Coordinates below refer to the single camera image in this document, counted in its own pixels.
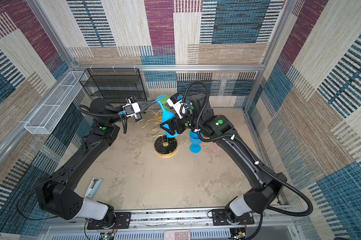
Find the blue wine glass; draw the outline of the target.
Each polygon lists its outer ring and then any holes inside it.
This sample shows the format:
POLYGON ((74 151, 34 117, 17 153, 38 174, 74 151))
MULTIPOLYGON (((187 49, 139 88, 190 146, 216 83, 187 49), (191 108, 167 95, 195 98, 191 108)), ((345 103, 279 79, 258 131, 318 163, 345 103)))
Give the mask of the blue wine glass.
MULTIPOLYGON (((165 104, 167 103, 166 101, 169 99, 169 97, 167 95, 162 95, 156 98, 157 102, 159 103, 161 110, 162 110, 162 115, 161 115, 161 123, 172 119, 173 117, 175 117, 175 114, 173 114, 170 110, 168 110, 165 107, 165 104)), ((168 138, 175 138, 177 137, 178 134, 175 135, 167 135, 168 138)))
POLYGON ((191 141, 190 151, 194 154, 199 153, 201 151, 200 144, 202 141, 199 139, 198 135, 193 131, 190 131, 189 136, 191 141))

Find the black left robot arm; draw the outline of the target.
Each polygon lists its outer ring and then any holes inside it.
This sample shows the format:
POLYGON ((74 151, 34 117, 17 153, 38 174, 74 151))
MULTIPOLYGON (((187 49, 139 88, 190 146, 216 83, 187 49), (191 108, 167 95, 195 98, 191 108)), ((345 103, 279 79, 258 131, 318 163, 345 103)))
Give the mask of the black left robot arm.
POLYGON ((107 228, 114 224, 113 206, 87 200, 74 190, 89 167, 117 138, 120 127, 115 123, 122 122, 122 129, 126 132, 128 118, 139 121, 141 114, 156 103, 156 100, 138 102, 133 97, 126 100, 126 104, 118 107, 104 98, 92 100, 89 107, 78 105, 81 113, 93 117, 94 127, 63 166, 38 180, 35 193, 41 210, 65 220, 84 218, 104 224, 107 228))

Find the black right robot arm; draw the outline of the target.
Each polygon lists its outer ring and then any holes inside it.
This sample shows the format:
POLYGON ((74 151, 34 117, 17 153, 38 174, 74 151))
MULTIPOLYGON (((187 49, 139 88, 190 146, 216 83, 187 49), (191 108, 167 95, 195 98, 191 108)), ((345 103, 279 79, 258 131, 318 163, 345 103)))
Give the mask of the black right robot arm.
POLYGON ((212 142, 222 148, 236 163, 250 183, 250 190, 237 196, 225 207, 229 224, 239 222, 242 215, 261 214, 281 193, 287 182, 282 173, 276 174, 267 167, 238 135, 234 125, 223 115, 215 115, 204 94, 190 98, 191 109, 186 108, 181 94, 165 97, 175 113, 163 113, 160 128, 169 137, 176 137, 186 129, 202 142, 212 142))

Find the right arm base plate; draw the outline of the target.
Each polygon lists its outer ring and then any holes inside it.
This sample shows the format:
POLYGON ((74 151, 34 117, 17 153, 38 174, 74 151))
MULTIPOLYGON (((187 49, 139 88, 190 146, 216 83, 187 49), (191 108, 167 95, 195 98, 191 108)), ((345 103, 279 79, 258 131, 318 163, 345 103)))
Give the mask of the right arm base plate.
POLYGON ((252 213, 244 213, 238 217, 235 214, 230 214, 226 209, 212 209, 208 211, 207 217, 212 219, 214 226, 253 225, 255 223, 252 213))

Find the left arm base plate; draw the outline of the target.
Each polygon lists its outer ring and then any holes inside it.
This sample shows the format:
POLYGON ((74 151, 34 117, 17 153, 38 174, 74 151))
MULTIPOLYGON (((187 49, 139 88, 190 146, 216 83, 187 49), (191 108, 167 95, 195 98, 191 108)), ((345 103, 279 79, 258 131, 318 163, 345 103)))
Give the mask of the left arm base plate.
POLYGON ((86 230, 128 229, 131 212, 107 213, 102 220, 90 219, 86 230))

